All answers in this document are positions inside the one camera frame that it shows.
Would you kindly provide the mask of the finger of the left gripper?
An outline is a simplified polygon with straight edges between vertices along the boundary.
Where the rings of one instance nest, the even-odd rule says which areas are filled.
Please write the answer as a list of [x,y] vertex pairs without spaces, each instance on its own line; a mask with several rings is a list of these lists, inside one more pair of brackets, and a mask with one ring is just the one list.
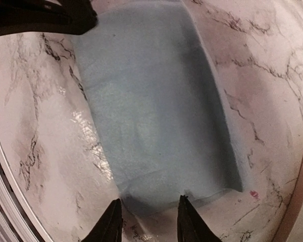
[[97,24],[90,1],[0,1],[0,36],[22,32],[82,35]]

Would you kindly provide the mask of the light blue cleaning cloth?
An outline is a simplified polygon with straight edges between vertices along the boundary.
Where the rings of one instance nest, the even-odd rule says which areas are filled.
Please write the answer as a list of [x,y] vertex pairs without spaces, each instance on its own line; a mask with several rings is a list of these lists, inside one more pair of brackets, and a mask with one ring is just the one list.
[[138,216],[244,189],[212,62],[182,1],[134,1],[71,38],[104,155]]

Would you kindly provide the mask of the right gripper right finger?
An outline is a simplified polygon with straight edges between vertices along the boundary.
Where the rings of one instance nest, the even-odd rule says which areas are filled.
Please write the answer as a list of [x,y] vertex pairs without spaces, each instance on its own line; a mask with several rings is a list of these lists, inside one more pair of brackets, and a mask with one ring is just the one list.
[[181,195],[177,217],[178,242],[221,242],[186,196]]

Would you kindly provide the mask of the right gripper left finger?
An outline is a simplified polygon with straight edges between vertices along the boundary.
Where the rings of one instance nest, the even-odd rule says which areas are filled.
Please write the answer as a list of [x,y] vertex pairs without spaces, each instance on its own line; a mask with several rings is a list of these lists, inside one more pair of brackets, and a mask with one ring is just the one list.
[[122,227],[121,200],[115,199],[82,242],[121,242]]

